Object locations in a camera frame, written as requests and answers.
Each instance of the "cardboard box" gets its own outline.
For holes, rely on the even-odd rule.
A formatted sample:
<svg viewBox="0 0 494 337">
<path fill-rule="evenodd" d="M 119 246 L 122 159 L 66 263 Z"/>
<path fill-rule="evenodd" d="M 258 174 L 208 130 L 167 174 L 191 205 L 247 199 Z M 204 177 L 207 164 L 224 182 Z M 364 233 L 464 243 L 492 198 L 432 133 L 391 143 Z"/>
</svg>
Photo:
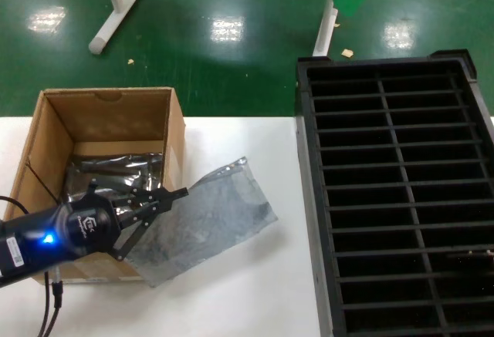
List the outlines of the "cardboard box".
<svg viewBox="0 0 494 337">
<path fill-rule="evenodd" d="M 11 196 L 29 212 L 56 206 L 74 154 L 163 153 L 162 181 L 181 187 L 185 124 L 172 88 L 48 89 L 39 94 Z M 9 205 L 5 219 L 23 215 Z M 60 267 L 65 282 L 135 281 L 125 262 L 96 253 Z M 34 279 L 42 281 L 42 275 Z"/>
</svg>

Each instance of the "black plastic tray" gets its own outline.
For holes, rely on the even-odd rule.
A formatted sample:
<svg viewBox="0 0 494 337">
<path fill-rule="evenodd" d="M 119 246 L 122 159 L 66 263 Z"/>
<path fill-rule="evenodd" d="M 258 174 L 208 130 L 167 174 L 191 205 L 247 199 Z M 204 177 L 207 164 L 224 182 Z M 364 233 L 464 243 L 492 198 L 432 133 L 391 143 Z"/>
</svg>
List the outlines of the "black plastic tray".
<svg viewBox="0 0 494 337">
<path fill-rule="evenodd" d="M 494 132 L 468 52 L 297 69 L 321 335 L 494 336 Z"/>
</svg>

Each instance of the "shiny floor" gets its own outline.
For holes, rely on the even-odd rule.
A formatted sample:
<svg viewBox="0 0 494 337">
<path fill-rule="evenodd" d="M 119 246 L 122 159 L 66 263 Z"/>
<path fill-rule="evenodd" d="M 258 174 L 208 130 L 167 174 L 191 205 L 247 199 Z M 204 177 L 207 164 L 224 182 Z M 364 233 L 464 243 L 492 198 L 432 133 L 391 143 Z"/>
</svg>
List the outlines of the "shiny floor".
<svg viewBox="0 0 494 337">
<path fill-rule="evenodd" d="M 173 86 L 188 116 L 293 114 L 295 65 L 324 0 L 138 0 L 101 56 L 87 46 L 110 0 L 0 0 L 0 115 L 29 115 L 45 88 Z M 494 111 L 494 0 L 366 0 L 339 17 L 330 57 L 467 48 Z"/>
</svg>

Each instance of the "debris on floor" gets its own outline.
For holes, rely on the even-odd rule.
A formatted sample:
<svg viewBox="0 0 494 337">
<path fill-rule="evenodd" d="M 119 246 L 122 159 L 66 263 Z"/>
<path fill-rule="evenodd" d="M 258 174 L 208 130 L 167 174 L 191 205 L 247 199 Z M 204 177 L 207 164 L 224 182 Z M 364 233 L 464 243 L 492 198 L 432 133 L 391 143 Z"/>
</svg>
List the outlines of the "debris on floor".
<svg viewBox="0 0 494 337">
<path fill-rule="evenodd" d="M 343 57 L 351 58 L 354 55 L 354 51 L 349 49 L 343 49 L 341 55 Z"/>
</svg>

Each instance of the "white stand leg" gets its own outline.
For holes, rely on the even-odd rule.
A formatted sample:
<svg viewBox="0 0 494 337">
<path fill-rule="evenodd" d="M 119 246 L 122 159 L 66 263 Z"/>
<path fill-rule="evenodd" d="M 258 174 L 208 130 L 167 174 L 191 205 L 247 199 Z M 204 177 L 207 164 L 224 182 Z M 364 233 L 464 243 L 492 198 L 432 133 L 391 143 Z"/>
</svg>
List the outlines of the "white stand leg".
<svg viewBox="0 0 494 337">
<path fill-rule="evenodd" d="M 337 20 L 338 11 L 333 8 L 333 0 L 326 0 L 323 20 L 317 34 L 316 46 L 313 56 L 327 56 L 330 49 L 331 36 L 333 35 L 334 23 Z"/>
<path fill-rule="evenodd" d="M 100 54 L 136 0 L 111 0 L 113 12 L 90 43 L 90 51 Z"/>
</svg>

